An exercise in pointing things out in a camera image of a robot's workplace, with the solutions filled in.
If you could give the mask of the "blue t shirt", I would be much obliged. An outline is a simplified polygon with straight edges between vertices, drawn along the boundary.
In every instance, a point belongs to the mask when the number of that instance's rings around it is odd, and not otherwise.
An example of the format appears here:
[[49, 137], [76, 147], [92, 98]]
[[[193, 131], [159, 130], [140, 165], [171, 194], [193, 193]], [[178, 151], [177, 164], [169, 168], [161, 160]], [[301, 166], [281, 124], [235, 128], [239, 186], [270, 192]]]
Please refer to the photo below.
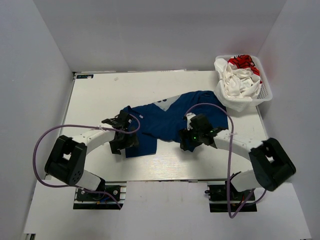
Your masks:
[[192, 91], [165, 98], [150, 104], [126, 106], [123, 111], [139, 119], [140, 129], [136, 133], [139, 145], [127, 148], [127, 158], [153, 155], [157, 151], [157, 141], [180, 142], [179, 131], [187, 127], [184, 119], [191, 110], [195, 115], [204, 114], [213, 127], [228, 127], [227, 116], [213, 91]]

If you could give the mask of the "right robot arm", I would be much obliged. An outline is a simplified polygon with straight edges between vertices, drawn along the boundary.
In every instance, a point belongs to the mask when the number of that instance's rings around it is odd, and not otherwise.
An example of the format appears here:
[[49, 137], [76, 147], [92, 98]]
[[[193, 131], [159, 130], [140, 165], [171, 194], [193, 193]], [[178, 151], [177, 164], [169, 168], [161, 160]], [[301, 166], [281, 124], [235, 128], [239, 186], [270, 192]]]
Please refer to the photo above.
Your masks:
[[192, 152], [200, 145], [228, 151], [250, 161], [252, 169], [230, 176], [226, 181], [226, 195], [236, 200], [244, 191], [264, 188], [273, 192], [293, 176], [297, 169], [275, 138], [256, 140], [236, 135], [234, 129], [214, 126], [203, 113], [187, 113], [178, 121], [149, 121], [139, 117], [130, 120], [128, 129], [138, 141], [137, 146], [126, 150], [126, 157], [154, 154], [157, 141], [177, 143], [183, 151]]

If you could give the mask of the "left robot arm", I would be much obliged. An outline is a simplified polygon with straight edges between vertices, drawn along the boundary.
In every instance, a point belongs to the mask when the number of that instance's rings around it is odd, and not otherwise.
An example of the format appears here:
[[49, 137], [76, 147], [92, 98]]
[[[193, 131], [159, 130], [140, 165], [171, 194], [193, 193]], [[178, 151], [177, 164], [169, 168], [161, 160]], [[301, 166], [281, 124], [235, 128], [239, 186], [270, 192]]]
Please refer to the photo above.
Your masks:
[[46, 174], [67, 186], [88, 190], [90, 196], [96, 200], [103, 198], [106, 193], [106, 181], [85, 170], [86, 157], [106, 143], [109, 143], [114, 155], [120, 155], [121, 150], [138, 146], [136, 132], [140, 123], [137, 121], [136, 129], [130, 128], [135, 119], [122, 110], [115, 118], [103, 120], [101, 126], [90, 126], [85, 133], [72, 137], [59, 136], [45, 164]]

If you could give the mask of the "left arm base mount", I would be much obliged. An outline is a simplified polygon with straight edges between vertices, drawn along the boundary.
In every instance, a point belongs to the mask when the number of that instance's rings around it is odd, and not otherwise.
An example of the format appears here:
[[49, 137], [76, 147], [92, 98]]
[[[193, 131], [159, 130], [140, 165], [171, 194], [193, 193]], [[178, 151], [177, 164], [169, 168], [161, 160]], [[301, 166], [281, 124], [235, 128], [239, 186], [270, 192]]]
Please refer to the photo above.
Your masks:
[[103, 192], [89, 193], [77, 188], [74, 195], [74, 210], [120, 210], [125, 203], [127, 183], [107, 182]]

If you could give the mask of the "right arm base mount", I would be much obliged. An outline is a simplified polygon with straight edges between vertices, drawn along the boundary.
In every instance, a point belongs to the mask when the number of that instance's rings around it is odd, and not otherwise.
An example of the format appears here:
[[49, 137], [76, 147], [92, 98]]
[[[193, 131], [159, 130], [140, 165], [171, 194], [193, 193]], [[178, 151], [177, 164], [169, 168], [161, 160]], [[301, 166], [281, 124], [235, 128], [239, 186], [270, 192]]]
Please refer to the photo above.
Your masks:
[[[239, 206], [248, 197], [251, 190], [245, 190], [242, 192], [236, 191], [236, 189], [230, 186], [230, 210], [234, 213]], [[227, 213], [227, 184], [212, 184], [207, 186], [207, 190], [204, 194], [209, 200], [209, 209], [211, 213]], [[245, 205], [241, 208], [240, 212], [257, 212], [257, 206], [254, 203], [256, 200], [253, 193]]]

